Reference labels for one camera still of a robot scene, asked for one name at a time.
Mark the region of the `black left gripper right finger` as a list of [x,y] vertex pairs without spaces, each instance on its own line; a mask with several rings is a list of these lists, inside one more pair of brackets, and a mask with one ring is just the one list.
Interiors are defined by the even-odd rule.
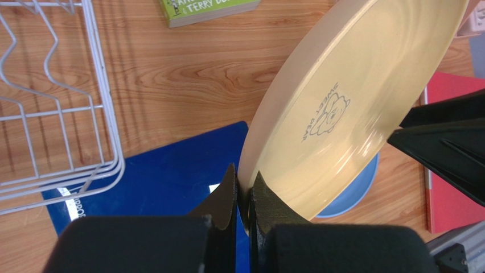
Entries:
[[251,272],[437,272],[421,237],[405,226],[312,224],[261,174],[249,192]]

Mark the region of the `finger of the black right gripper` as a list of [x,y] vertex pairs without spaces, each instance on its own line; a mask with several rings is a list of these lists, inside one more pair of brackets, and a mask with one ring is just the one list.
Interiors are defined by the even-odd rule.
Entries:
[[484,119],[399,129],[389,144],[484,207]]
[[415,127],[438,123],[484,118],[484,90],[412,108],[400,127]]

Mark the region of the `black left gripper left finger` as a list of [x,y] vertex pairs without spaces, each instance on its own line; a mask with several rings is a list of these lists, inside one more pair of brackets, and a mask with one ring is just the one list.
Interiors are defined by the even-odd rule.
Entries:
[[84,217],[58,239],[44,272],[235,272],[237,175],[184,216]]

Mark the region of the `tan plate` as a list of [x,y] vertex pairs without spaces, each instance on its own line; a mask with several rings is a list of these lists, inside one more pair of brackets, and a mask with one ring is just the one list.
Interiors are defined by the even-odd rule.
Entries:
[[238,180],[257,175],[313,219],[368,165],[441,63],[467,1],[339,1],[306,34],[249,126]]

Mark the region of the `blue plate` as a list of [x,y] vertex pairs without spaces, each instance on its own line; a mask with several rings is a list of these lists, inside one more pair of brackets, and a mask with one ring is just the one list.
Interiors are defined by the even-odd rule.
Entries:
[[325,207],[316,218],[331,218],[340,216],[353,209],[370,190],[379,166],[380,154],[367,164],[351,184],[334,200]]

